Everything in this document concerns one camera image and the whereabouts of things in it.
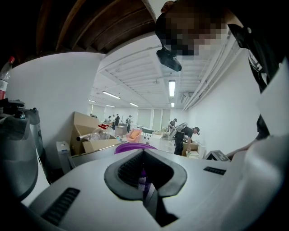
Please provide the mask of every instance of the ceiling light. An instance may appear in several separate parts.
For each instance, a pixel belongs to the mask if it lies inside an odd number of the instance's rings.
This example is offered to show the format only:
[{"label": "ceiling light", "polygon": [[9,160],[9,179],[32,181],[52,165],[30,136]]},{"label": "ceiling light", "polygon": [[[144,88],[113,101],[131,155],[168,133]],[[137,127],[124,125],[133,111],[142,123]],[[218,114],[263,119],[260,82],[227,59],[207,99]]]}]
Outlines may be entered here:
[{"label": "ceiling light", "polygon": [[116,99],[120,99],[118,96],[115,96],[115,95],[112,95],[111,93],[108,93],[108,92],[103,92],[104,94],[107,94],[109,96],[112,96],[112,97],[115,97]]},{"label": "ceiling light", "polygon": [[137,106],[136,104],[130,103],[132,106]]},{"label": "ceiling light", "polygon": [[173,97],[175,95],[175,85],[176,81],[170,80],[168,82],[169,90],[170,90],[170,97]]}]

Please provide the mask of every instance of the black device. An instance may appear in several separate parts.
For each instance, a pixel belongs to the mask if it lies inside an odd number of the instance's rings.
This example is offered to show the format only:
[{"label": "black device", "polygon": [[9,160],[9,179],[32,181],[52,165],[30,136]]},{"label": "black device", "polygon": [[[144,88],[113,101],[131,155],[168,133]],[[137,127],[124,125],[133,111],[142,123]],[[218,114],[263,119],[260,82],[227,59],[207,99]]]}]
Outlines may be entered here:
[{"label": "black device", "polygon": [[175,71],[181,71],[182,65],[176,59],[176,52],[167,50],[164,46],[157,51],[158,60],[161,64]]}]

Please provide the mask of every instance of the black pants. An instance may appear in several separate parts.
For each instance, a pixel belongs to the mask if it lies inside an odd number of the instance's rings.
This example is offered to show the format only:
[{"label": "black pants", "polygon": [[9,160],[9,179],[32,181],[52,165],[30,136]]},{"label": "black pants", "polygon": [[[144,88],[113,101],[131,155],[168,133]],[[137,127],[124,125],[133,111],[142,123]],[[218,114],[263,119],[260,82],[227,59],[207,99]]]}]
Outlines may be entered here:
[{"label": "black pants", "polygon": [[181,156],[182,150],[184,149],[184,144],[183,144],[184,133],[177,132],[177,134],[175,135],[175,138],[176,138],[176,142],[175,142],[176,147],[175,147],[174,154]]}]

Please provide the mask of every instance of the plastic bottle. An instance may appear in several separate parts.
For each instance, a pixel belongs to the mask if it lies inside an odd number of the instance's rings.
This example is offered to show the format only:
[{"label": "plastic bottle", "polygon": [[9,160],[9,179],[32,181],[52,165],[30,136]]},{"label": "plastic bottle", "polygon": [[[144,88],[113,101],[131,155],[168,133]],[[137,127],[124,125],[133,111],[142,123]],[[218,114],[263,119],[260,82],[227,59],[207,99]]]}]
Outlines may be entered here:
[{"label": "plastic bottle", "polygon": [[10,56],[8,62],[3,66],[0,72],[0,100],[5,98],[5,93],[10,78],[10,70],[15,58]]}]

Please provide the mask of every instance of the ceiling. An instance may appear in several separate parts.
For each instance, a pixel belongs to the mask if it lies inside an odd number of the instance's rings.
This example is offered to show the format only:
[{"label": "ceiling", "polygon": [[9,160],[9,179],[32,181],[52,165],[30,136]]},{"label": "ceiling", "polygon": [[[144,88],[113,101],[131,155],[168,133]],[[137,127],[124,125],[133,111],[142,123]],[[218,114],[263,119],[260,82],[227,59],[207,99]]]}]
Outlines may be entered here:
[{"label": "ceiling", "polygon": [[1,65],[11,55],[15,66],[70,51],[106,54],[154,31],[155,15],[147,0],[5,1],[2,9],[13,10],[8,18],[1,14]]},{"label": "ceiling", "polygon": [[[176,72],[159,62],[156,56],[156,51],[161,48],[159,41],[157,45],[158,47],[148,44],[146,49],[126,55],[101,68],[96,74],[90,100],[103,106],[134,107],[130,105],[134,103],[141,108],[171,108],[171,102],[174,102],[175,108],[183,108],[185,101],[181,103],[182,95],[188,98],[197,89],[213,52],[202,51],[196,56],[178,56],[182,71]],[[169,80],[176,81],[174,97],[169,97]],[[121,99],[103,94],[103,91]]]}]

